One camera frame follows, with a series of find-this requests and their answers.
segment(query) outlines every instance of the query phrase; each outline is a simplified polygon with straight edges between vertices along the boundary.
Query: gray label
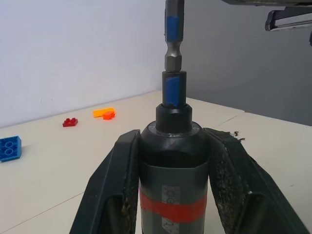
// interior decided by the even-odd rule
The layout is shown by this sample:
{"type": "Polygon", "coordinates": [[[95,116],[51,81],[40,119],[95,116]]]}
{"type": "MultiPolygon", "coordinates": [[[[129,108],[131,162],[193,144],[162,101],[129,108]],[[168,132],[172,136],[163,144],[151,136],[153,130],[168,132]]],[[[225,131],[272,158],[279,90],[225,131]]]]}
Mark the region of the gray label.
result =
{"type": "MultiPolygon", "coordinates": [[[[163,203],[180,204],[181,188],[178,186],[162,186],[161,201],[163,203]]],[[[180,224],[161,218],[161,225],[169,234],[179,234],[180,224]]]]}

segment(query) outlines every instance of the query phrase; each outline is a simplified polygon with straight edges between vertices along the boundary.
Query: metal shaft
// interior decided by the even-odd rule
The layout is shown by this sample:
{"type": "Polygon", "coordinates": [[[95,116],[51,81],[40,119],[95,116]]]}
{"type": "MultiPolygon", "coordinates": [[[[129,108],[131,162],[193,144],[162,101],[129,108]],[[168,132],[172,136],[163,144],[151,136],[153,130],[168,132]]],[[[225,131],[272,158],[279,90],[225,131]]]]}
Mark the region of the metal shaft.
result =
{"type": "Polygon", "coordinates": [[[184,0],[166,0],[165,40],[168,51],[165,56],[166,72],[179,72],[182,67],[180,44],[183,41],[184,0]]]}

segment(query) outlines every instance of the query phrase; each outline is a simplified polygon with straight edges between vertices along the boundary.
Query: blue lego brick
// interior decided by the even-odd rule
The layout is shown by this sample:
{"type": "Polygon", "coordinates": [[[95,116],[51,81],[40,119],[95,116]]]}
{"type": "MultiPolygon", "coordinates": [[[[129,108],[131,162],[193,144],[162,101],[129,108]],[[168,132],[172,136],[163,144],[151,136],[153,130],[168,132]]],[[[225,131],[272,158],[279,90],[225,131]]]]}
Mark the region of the blue lego brick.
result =
{"type": "Polygon", "coordinates": [[[9,161],[20,158],[21,140],[19,136],[0,139],[0,161],[9,161]]]}

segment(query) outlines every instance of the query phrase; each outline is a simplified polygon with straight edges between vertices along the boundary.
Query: orange lego brick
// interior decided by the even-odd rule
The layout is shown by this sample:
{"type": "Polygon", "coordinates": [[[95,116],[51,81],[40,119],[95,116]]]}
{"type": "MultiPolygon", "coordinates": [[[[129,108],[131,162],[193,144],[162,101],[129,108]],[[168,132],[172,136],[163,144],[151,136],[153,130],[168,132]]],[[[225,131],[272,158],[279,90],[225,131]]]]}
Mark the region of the orange lego brick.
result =
{"type": "Polygon", "coordinates": [[[114,108],[106,108],[106,109],[101,109],[101,110],[94,110],[93,111],[93,117],[94,118],[102,117],[106,112],[114,112],[115,113],[115,109],[114,108]]]}
{"type": "Polygon", "coordinates": [[[115,113],[113,111],[109,111],[109,112],[106,112],[105,114],[103,114],[104,120],[111,120],[114,117],[115,117],[115,113]]]}

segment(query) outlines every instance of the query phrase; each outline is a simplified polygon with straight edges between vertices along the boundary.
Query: blue marking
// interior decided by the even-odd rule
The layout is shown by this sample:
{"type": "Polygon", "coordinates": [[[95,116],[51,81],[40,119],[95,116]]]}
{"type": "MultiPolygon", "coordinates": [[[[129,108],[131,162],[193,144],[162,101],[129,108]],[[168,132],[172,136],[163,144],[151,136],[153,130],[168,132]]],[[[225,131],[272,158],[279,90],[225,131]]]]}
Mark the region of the blue marking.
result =
{"type": "Polygon", "coordinates": [[[165,99],[174,107],[179,105],[180,77],[167,78],[165,84],[165,99]]]}
{"type": "Polygon", "coordinates": [[[167,41],[175,42],[179,40],[179,16],[167,16],[167,41]]]}

